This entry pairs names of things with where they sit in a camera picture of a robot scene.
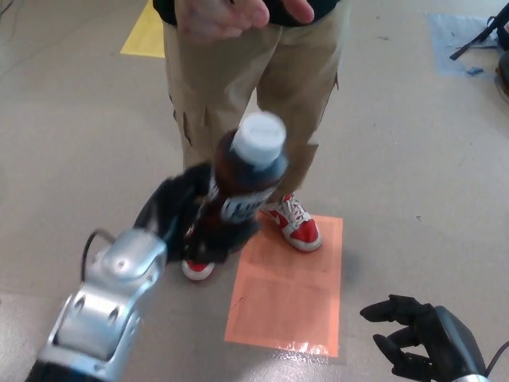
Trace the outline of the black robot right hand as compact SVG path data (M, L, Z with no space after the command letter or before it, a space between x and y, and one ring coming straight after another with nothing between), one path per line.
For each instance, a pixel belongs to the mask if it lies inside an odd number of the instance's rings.
M488 369L472 331L443 306L391 294L363 308L369 322L397 322L402 329L373 340L392 363L393 375L413 381L486 380Z

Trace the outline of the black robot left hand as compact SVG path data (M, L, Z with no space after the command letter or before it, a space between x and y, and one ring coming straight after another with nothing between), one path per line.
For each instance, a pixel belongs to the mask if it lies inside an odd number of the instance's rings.
M154 232L165 242L169 262L225 263L260 229L255 218L225 228L196 222L200 199L208 193L211 174L211 163L202 162L176 177L166 178L134 221L135 228Z

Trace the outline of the person's bare hand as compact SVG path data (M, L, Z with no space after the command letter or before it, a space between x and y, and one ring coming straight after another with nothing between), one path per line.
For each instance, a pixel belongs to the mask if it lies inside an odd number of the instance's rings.
M184 0L175 1L174 9L179 32L195 42L238 37L270 20L263 1Z

